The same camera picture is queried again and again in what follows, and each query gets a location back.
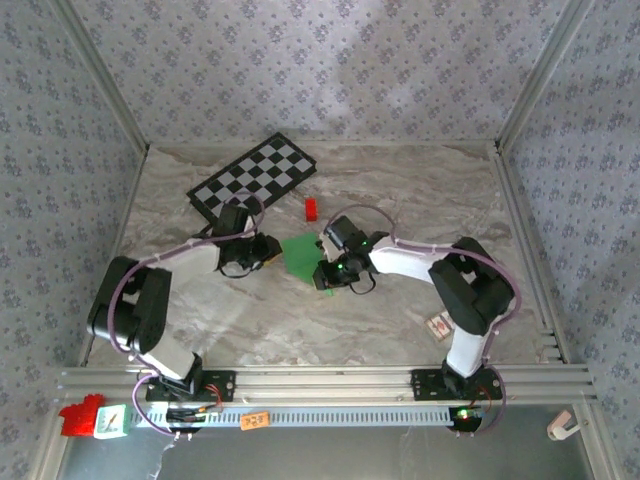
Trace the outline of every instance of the patterned wallpaper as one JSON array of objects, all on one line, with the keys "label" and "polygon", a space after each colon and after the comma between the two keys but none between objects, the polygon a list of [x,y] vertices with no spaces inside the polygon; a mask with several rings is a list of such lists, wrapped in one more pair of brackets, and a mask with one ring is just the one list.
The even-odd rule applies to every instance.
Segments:
[{"label": "patterned wallpaper", "polygon": [[494,138],[565,0],[74,0],[150,143]]},{"label": "patterned wallpaper", "polygon": [[138,165],[44,0],[2,2],[0,478],[26,478]]},{"label": "patterned wallpaper", "polygon": [[596,2],[510,155],[614,443],[640,478],[640,7]]}]

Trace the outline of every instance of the black and white checkerboard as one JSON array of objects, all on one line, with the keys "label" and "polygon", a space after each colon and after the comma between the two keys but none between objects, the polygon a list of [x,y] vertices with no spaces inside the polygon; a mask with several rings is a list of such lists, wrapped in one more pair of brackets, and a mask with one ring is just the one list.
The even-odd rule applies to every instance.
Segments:
[{"label": "black and white checkerboard", "polygon": [[[265,206],[282,197],[316,171],[316,162],[281,133],[264,141],[250,152],[227,165],[194,189],[187,192],[191,204],[215,224],[222,204],[234,193],[248,190]],[[257,215],[260,205],[255,198],[243,196],[229,203],[247,207]]]}]

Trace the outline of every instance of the red toy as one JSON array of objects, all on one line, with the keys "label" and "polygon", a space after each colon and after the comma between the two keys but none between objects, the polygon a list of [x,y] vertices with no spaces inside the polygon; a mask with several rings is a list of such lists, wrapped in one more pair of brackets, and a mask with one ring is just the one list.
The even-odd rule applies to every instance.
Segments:
[{"label": "red toy", "polygon": [[304,208],[307,214],[307,222],[315,222],[318,220],[318,204],[315,198],[305,199]]},{"label": "red toy", "polygon": [[65,437],[92,437],[98,409],[104,405],[104,400],[104,395],[87,395],[82,403],[60,410],[58,415],[64,418],[61,434]]}]

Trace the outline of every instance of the orange tag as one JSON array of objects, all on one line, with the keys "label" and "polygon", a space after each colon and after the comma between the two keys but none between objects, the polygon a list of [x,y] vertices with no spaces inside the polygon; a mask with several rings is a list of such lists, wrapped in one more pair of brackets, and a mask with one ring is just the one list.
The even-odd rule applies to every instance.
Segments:
[{"label": "orange tag", "polygon": [[269,426],[269,412],[247,413],[240,417],[240,430],[253,430]]}]

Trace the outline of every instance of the marble surface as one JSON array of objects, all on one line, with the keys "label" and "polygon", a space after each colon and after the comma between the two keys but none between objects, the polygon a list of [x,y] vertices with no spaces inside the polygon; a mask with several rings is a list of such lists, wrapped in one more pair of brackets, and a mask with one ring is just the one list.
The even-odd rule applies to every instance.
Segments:
[{"label": "marble surface", "polygon": [[[263,232],[278,239],[319,232],[338,209],[368,203],[396,219],[400,238],[450,243],[473,236],[508,266],[524,291],[524,308],[494,342],[493,361],[537,363],[538,323],[482,151],[443,145],[300,146],[317,160],[318,172],[267,209]],[[249,147],[152,148],[122,253],[141,257],[165,251],[200,230],[205,221],[185,192]],[[305,222],[307,196],[318,199],[318,222]],[[365,231],[388,230],[376,212],[354,209],[349,217]],[[242,280],[212,273],[173,291],[168,329],[208,365],[439,364],[450,343],[437,342],[425,320],[440,311],[435,289],[423,282],[385,275],[366,296],[340,289],[329,297],[287,274],[280,258]],[[102,341],[90,359],[94,365],[124,361]]]}]

